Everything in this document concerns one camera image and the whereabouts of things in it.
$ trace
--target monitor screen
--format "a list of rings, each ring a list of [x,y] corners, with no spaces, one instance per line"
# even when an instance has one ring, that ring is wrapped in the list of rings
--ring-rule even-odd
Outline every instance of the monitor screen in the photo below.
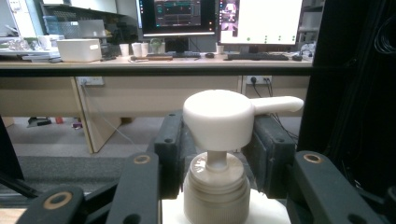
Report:
[[[143,37],[213,35],[214,0],[140,0]]]
[[[219,43],[294,45],[302,0],[219,0]]]

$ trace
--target white pump head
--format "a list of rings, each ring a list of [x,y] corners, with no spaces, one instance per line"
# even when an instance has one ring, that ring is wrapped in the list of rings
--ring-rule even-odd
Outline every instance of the white pump head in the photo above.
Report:
[[[183,119],[200,149],[227,151],[250,141],[255,115],[296,111],[303,104],[291,96],[248,99],[233,91],[202,91],[186,100]]]

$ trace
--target white cup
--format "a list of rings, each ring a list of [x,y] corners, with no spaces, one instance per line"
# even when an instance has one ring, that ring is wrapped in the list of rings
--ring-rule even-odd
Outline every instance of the white cup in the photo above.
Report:
[[[142,44],[141,43],[133,43],[132,50],[134,51],[135,57],[142,57]]]
[[[146,57],[149,53],[149,43],[142,43],[142,56]]]
[[[122,57],[129,56],[129,44],[120,44]]]
[[[216,53],[217,54],[223,54],[224,53],[224,46],[218,45],[218,43],[216,43]]]
[[[37,39],[38,39],[38,44],[42,49],[50,49],[52,47],[49,35],[38,35]]]
[[[160,53],[165,53],[165,42],[162,42],[162,43],[161,43],[161,46],[160,46]]]

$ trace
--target power outlet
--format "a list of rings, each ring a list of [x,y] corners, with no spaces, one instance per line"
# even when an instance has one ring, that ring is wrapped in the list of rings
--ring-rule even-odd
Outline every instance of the power outlet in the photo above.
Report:
[[[102,77],[78,77],[78,84],[86,86],[103,86],[105,82]]]
[[[247,84],[252,85],[251,79],[256,78],[256,85],[269,85],[272,83],[272,76],[247,76]]]

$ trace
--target laboratory bench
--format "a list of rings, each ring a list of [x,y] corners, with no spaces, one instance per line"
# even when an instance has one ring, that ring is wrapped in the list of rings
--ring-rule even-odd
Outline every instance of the laboratory bench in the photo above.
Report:
[[[224,61],[205,55],[171,61],[130,62],[130,57],[92,63],[30,63],[0,58],[3,117],[81,118],[90,152],[100,150],[120,118],[157,117],[182,108],[199,91],[246,93],[246,75],[305,77],[311,62]],[[82,86],[78,77],[101,77],[104,85]],[[306,88],[292,94],[304,99]]]

